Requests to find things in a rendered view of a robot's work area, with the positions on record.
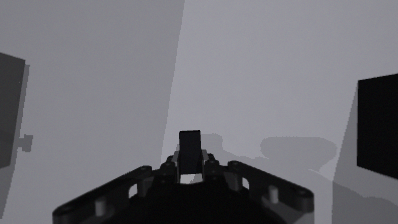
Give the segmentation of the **grey drawer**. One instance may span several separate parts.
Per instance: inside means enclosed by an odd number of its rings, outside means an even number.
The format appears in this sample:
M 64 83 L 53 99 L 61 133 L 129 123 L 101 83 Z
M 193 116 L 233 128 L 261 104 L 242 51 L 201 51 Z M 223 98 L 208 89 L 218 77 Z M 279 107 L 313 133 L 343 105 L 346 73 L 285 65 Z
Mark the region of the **grey drawer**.
M 0 52 L 0 169 L 10 166 L 25 60 Z

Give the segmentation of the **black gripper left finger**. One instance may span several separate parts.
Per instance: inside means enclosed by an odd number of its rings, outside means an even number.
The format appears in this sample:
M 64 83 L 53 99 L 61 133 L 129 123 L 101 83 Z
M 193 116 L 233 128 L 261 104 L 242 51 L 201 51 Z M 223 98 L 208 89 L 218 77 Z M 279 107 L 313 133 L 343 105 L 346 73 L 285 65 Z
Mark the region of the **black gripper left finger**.
M 175 151 L 160 170 L 138 167 L 62 204 L 52 212 L 53 224 L 100 224 L 144 196 L 145 201 L 174 194 L 174 183 L 180 183 L 180 178 L 180 151 Z M 129 190 L 135 184 L 137 193 L 129 198 Z

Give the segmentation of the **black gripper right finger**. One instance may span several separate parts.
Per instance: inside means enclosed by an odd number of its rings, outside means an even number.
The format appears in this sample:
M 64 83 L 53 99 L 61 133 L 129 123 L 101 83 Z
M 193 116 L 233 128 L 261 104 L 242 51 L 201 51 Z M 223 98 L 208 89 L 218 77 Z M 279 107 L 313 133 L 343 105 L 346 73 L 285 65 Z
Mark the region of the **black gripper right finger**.
M 287 224 L 315 224 L 314 193 L 309 189 L 239 161 L 222 166 L 214 159 L 206 149 L 201 150 L 204 193 L 231 198 L 232 189 L 274 211 Z M 249 189 L 243 186 L 242 177 Z

